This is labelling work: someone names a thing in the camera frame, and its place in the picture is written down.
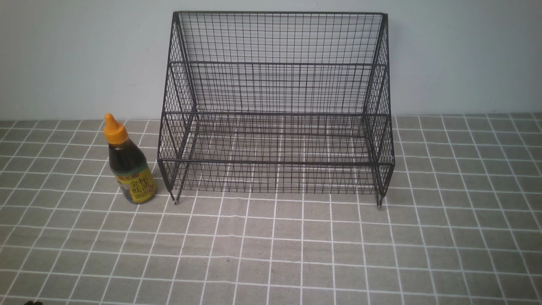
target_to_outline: sauce bottle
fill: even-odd
[[[111,113],[105,115],[104,135],[109,144],[109,166],[124,197],[137,205],[151,200],[156,194],[156,184],[147,158]]]

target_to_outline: wire rack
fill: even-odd
[[[360,193],[381,205],[395,166],[387,20],[175,12],[158,143],[172,198]]]

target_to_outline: dark brown sauce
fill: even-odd
[[[109,166],[115,175],[127,174],[145,165],[147,158],[132,140],[117,145],[109,144]]]

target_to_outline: metal rack leg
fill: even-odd
[[[382,201],[384,201],[384,197],[381,196],[378,192],[376,193],[376,207],[377,209],[382,208]]]

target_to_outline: wire mesh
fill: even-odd
[[[392,143],[386,14],[173,14],[158,149],[172,197],[384,196]]]

